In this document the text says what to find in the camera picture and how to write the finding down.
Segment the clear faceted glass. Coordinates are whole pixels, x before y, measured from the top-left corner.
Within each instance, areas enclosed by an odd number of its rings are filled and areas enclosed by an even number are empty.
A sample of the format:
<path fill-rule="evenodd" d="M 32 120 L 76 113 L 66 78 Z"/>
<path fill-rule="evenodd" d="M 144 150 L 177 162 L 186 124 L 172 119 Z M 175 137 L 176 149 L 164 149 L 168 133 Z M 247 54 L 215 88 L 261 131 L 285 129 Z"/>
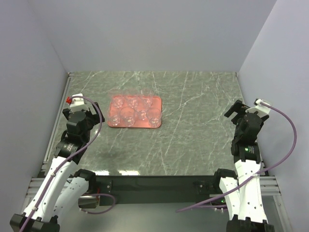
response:
<path fill-rule="evenodd" d="M 124 97 L 129 107 L 136 108 L 139 104 L 139 93 L 136 89 L 126 89 Z"/>
<path fill-rule="evenodd" d="M 121 94 L 114 94 L 111 98 L 111 105 L 115 108 L 121 108 L 124 104 L 124 97 Z"/>

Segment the clear round glass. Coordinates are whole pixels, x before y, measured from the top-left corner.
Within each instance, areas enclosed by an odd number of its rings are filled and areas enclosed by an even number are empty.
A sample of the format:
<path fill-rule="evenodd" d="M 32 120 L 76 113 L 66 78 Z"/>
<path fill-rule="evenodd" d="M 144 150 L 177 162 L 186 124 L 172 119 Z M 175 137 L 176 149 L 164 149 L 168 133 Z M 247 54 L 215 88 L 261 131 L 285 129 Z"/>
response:
<path fill-rule="evenodd" d="M 144 104 L 146 104 L 148 107 L 151 107 L 153 104 L 153 96 L 154 93 L 151 89 L 143 88 L 141 90 L 141 96 L 140 99 Z"/>

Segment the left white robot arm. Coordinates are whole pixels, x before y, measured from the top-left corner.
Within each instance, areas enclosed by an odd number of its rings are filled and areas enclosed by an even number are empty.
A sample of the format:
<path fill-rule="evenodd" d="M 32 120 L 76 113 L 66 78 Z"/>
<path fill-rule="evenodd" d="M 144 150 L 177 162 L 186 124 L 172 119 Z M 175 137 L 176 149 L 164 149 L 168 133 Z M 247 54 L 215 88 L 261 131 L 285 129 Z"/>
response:
<path fill-rule="evenodd" d="M 63 110 L 67 129 L 57 144 L 50 169 L 39 190 L 22 214 L 14 214 L 10 226 L 15 232 L 58 232 L 70 209 L 84 194 L 97 194 L 96 174 L 80 169 L 75 171 L 87 147 L 95 125 L 105 121 L 97 102 L 95 114 L 85 104 L 84 97 L 68 99 L 69 108 Z"/>

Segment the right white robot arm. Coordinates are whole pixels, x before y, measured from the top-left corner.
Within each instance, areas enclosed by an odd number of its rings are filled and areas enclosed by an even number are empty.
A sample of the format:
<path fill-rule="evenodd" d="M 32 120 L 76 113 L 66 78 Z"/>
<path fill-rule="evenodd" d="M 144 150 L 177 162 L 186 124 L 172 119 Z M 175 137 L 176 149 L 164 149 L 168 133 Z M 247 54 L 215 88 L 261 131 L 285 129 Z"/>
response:
<path fill-rule="evenodd" d="M 254 107 L 237 100 L 225 113 L 236 126 L 231 142 L 231 154 L 236 170 L 218 169 L 214 174 L 213 189 L 225 194 L 229 221 L 228 232 L 273 232 L 264 211 L 260 175 L 260 149 L 257 136 L 269 118 L 269 104 L 256 99 Z"/>

